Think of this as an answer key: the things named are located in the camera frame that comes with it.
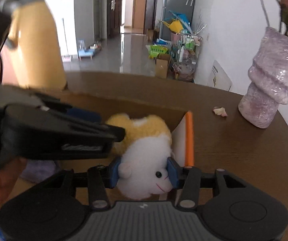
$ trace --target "yellow bottle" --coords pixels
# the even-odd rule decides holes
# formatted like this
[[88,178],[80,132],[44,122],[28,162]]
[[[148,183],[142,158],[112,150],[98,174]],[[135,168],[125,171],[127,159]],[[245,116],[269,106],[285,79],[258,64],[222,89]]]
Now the yellow bottle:
[[64,89],[66,77],[56,24],[44,0],[3,0],[15,7],[6,45],[18,84],[24,88]]

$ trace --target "orange edge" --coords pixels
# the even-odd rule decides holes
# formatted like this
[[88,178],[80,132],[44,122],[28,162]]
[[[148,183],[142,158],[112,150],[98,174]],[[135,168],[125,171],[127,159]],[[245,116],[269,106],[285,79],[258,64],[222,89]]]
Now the orange edge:
[[185,166],[194,166],[194,131],[193,113],[188,111],[185,114],[186,121],[186,142],[185,142]]

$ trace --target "gray ribbed panel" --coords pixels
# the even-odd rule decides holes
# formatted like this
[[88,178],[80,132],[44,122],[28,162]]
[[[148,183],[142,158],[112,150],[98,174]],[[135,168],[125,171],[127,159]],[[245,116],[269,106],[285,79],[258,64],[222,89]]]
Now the gray ribbed panel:
[[170,202],[117,202],[93,213],[67,241],[220,241],[208,233],[198,216],[176,210]]

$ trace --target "plush toy mouth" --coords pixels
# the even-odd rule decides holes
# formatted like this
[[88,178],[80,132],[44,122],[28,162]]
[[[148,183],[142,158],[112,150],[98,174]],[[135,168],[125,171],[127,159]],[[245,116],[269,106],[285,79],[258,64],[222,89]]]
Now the plush toy mouth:
[[157,183],[156,183],[156,185],[159,187],[160,190],[162,190],[163,192],[165,192]]

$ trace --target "human hand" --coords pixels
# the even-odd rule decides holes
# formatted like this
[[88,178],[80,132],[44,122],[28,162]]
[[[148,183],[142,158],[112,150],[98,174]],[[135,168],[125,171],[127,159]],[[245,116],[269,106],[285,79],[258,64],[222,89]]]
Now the human hand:
[[7,200],[26,164],[25,158],[16,158],[0,170],[0,205]]

